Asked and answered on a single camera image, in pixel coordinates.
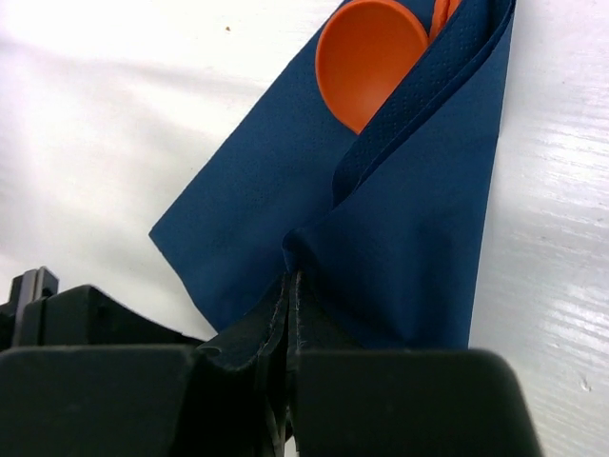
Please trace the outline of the orange chopstick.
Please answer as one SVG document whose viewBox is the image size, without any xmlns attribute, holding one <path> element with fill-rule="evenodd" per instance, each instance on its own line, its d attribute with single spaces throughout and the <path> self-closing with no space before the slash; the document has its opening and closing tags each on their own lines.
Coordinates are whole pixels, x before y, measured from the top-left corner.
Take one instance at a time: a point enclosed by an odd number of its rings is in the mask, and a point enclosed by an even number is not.
<svg viewBox="0 0 609 457">
<path fill-rule="evenodd" d="M 452 14 L 459 7 L 461 0 L 436 0 L 432 14 L 429 39 L 434 41 L 441 33 Z"/>
</svg>

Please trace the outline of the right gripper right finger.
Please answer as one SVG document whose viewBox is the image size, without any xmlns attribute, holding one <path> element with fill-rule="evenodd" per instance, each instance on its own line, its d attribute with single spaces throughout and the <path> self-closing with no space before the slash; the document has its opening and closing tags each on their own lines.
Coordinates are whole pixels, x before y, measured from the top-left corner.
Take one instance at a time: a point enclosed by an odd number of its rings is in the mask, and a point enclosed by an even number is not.
<svg viewBox="0 0 609 457">
<path fill-rule="evenodd" d="M 514 370 L 485 350 L 360 348 L 301 272 L 287 293 L 286 382 L 303 456 L 539 456 Z"/>
</svg>

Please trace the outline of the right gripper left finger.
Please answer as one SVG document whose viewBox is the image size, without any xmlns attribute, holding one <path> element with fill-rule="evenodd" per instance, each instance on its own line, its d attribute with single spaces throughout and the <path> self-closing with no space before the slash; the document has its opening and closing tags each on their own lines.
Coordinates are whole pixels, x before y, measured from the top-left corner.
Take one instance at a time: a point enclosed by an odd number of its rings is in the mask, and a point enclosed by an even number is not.
<svg viewBox="0 0 609 457">
<path fill-rule="evenodd" d="M 286 278 L 201 345 L 1 349 L 5 456 L 281 456 Z"/>
</svg>

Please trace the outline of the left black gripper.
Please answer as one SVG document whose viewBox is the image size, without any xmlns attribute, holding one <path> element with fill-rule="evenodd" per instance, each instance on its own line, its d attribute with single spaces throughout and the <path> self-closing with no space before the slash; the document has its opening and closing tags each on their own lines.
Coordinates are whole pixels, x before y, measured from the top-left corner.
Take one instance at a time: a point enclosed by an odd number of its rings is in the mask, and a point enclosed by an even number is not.
<svg viewBox="0 0 609 457">
<path fill-rule="evenodd" d="M 1 349 L 43 346 L 193 345 L 201 340 L 125 308 L 92 285 L 59 290 L 47 268 L 12 279 L 1 306 Z"/>
</svg>

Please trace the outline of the orange plastic spoon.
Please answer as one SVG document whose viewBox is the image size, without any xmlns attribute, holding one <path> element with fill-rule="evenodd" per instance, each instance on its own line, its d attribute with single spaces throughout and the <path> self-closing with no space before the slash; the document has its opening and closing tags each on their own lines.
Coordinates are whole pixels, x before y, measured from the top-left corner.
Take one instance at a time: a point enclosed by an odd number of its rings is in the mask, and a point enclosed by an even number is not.
<svg viewBox="0 0 609 457">
<path fill-rule="evenodd" d="M 397 1 L 349 1 L 327 21 L 315 75 L 329 111 L 359 134 L 422 57 L 428 35 Z"/>
</svg>

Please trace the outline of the dark blue paper napkin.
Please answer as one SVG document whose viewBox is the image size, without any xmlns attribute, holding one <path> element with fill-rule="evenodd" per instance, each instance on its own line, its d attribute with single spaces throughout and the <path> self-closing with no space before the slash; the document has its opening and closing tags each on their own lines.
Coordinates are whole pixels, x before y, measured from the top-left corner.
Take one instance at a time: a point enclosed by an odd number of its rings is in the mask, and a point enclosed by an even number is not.
<svg viewBox="0 0 609 457">
<path fill-rule="evenodd" d="M 150 231 L 217 330 L 302 270 L 370 348 L 463 348 L 515 5 L 465 1 L 361 133 L 312 36 Z"/>
</svg>

